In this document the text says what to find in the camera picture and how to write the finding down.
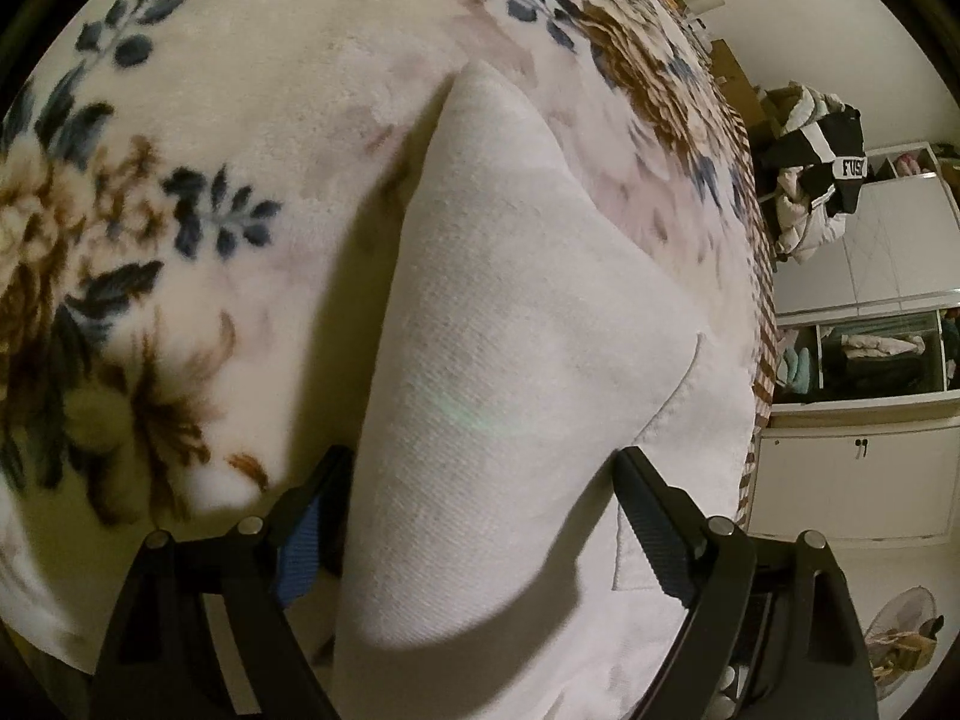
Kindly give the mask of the clothes pile on chair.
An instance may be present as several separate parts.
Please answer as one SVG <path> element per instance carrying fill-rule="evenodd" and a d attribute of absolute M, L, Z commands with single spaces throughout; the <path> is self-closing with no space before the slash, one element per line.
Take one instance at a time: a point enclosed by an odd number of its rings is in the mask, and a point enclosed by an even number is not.
<path fill-rule="evenodd" d="M 767 89 L 760 103 L 773 132 L 760 148 L 758 171 L 775 181 L 776 256 L 804 263 L 843 238 L 859 205 L 869 172 L 861 110 L 796 82 Z"/>

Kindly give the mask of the floral bed blanket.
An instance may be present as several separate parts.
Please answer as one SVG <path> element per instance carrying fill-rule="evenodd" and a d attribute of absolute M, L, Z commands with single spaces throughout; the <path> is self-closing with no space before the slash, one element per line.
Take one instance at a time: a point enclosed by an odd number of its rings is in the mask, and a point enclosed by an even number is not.
<path fill-rule="evenodd" d="M 142 538 L 355 440 L 448 81 L 532 99 L 597 208 L 750 369 L 747 130 L 667 0 L 88 0 L 2 124 L 2 617 L 96 667 Z"/>

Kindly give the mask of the white pants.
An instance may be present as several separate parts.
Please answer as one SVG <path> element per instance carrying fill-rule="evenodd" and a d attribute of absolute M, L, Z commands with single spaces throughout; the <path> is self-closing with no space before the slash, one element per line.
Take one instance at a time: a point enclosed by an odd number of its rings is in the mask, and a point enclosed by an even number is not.
<path fill-rule="evenodd" d="M 356 459 L 347 718 L 622 718 L 682 624 L 612 491 L 636 445 L 737 507 L 752 378 L 602 216 L 527 96 L 455 78 L 402 224 Z"/>

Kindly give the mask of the brown cardboard box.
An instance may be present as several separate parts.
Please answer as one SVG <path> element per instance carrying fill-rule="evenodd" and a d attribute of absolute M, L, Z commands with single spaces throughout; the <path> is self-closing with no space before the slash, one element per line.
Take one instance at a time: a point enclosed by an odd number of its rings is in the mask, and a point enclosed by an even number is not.
<path fill-rule="evenodd" d="M 715 39 L 711 43 L 709 62 L 721 93 L 740 115 L 748 132 L 752 135 L 771 133 L 770 121 L 761 105 L 760 95 L 726 41 Z"/>

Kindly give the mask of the white wardrobe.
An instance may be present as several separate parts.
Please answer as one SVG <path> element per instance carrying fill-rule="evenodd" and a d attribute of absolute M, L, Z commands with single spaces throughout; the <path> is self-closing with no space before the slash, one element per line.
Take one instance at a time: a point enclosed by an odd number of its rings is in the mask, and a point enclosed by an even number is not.
<path fill-rule="evenodd" d="M 958 517 L 957 166 L 874 149 L 841 238 L 775 271 L 778 383 L 747 523 L 944 541 Z"/>

